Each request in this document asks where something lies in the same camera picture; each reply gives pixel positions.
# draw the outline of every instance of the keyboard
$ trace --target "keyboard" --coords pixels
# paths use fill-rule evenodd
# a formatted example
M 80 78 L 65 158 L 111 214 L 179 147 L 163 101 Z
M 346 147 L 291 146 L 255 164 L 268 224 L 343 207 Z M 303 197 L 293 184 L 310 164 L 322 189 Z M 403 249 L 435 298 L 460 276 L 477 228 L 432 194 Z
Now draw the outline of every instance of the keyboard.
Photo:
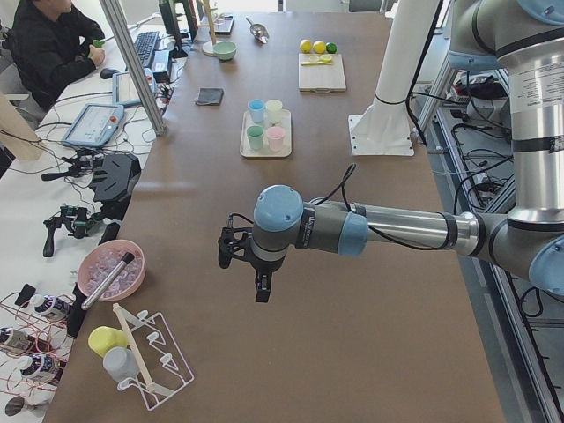
M 159 31 L 148 31 L 137 36 L 134 46 L 142 67 L 151 69 L 152 58 L 155 50 L 159 48 L 159 44 Z

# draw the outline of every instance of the blue cup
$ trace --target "blue cup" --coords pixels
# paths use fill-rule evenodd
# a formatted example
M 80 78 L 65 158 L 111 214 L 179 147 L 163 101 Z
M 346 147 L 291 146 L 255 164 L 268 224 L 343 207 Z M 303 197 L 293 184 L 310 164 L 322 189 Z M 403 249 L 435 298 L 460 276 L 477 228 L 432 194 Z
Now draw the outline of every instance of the blue cup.
M 253 123 L 260 123 L 264 120 L 264 101 L 254 99 L 249 102 L 249 113 Z

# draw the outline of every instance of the green cup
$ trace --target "green cup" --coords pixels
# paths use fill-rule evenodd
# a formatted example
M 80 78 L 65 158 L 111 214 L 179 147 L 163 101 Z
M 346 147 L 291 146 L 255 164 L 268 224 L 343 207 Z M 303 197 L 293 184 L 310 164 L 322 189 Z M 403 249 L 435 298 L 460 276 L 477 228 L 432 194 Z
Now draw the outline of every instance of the green cup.
M 264 143 L 264 128 L 258 125 L 249 126 L 247 128 L 247 139 L 252 150 L 260 150 Z

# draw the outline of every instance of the lime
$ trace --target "lime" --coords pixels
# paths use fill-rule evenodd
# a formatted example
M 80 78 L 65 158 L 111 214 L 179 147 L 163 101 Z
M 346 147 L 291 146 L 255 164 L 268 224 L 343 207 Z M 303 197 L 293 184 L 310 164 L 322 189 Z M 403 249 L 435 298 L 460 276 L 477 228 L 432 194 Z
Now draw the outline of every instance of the lime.
M 325 53 L 325 42 L 324 41 L 314 42 L 314 51 L 318 55 L 322 55 L 323 53 Z
M 302 53 L 309 53 L 311 51 L 312 42 L 311 40 L 300 41 L 300 51 Z
M 331 53 L 332 55 L 337 53 L 337 44 L 334 42 L 328 42 L 325 48 L 327 48 L 327 53 Z

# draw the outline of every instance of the pink cup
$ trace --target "pink cup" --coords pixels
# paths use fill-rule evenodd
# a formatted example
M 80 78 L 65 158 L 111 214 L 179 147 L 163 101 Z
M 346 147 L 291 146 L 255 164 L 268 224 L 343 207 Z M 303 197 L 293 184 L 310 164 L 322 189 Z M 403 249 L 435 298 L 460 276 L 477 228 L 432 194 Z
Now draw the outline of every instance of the pink cup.
M 268 140 L 268 148 L 270 148 L 272 152 L 279 152 L 282 150 L 282 147 L 284 147 L 284 137 L 286 136 L 284 128 L 280 128 L 279 126 L 270 126 L 264 134 Z

